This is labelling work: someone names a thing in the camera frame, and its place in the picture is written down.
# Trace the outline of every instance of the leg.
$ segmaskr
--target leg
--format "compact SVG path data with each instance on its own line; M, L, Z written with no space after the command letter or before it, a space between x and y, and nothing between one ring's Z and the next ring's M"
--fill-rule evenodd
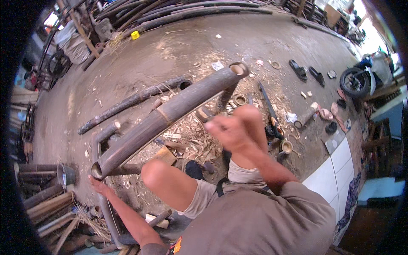
M195 179L161 160L147 162L141 176L146 187L178 211L187 209L197 189Z
M237 108L233 114L234 117L240 118L245 129L251 139L261 148L262 151L268 153L268 143L265 134L265 124L262 120L262 114L259 110L249 104ZM239 151L232 151L231 159L240 167L245 169L253 169L256 166L245 158Z

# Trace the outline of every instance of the white tile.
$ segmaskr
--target white tile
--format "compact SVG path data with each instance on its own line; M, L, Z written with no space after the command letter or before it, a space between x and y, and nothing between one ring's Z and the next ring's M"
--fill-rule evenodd
M353 161L350 158L347 163L336 173L337 190L341 190L343 188L351 174L353 174L354 177Z
M330 157L306 180L308 189L319 193L328 203L337 195L336 177Z
M348 195L348 187L350 182L354 178L354 172L347 178L345 185L339 190L339 217L340 219L344 216Z
M330 156L333 163L334 172L338 172L346 162L351 158L350 147L347 138L345 138L336 150Z
M338 195L333 198L332 202L330 202L330 206L333 207L334 210L336 211L336 224L337 224L337 222L340 220Z

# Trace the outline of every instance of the brown shirt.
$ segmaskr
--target brown shirt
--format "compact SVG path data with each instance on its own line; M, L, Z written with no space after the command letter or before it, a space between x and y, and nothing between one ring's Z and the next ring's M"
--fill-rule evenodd
M147 244L142 255L325 254L335 211L319 194L288 182L280 196L239 188L216 199L167 248Z

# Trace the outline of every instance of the beige shorts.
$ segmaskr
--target beige shorts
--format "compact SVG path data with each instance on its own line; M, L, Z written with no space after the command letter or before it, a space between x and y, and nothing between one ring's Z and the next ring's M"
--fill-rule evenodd
M248 188L250 189L262 189L266 186L266 183L257 168L245 169L238 166L232 160L229 164L228 180L229 184L224 184L223 186L224 193L236 190L240 186L238 184L248 184ZM177 211L179 215L185 215L190 219L195 219L205 208L218 198L218 194L215 190L216 186L214 184L208 183L204 180L196 181L198 185L191 204L186 210Z

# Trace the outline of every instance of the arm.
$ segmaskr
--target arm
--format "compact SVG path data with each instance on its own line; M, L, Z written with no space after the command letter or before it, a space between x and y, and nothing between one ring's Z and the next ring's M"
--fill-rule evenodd
M109 200L119 214L127 230L139 243L140 247L149 243L165 246L160 239L159 234L157 234L157 232L137 212L118 198L113 189L109 188L104 183L95 180L91 175L89 175L89 181L96 192L105 196Z
M279 194L285 183L299 181L286 167L272 160L251 140L239 118L216 116L205 124L205 128L222 143L224 148L239 152L256 165L268 187L275 194Z

